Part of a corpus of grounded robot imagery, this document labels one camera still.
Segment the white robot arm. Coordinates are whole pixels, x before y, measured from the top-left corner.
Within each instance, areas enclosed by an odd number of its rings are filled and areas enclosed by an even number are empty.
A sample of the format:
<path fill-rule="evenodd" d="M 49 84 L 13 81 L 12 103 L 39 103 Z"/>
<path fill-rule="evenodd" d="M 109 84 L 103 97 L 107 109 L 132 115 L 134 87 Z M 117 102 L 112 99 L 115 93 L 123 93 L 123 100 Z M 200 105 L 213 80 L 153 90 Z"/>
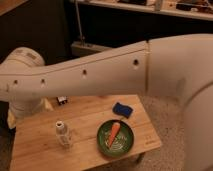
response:
<path fill-rule="evenodd" d="M 184 171 L 213 171 L 213 34 L 152 39 L 48 65 L 20 47 L 0 63 L 0 101 L 20 118 L 46 97 L 147 94 L 179 100 Z"/>

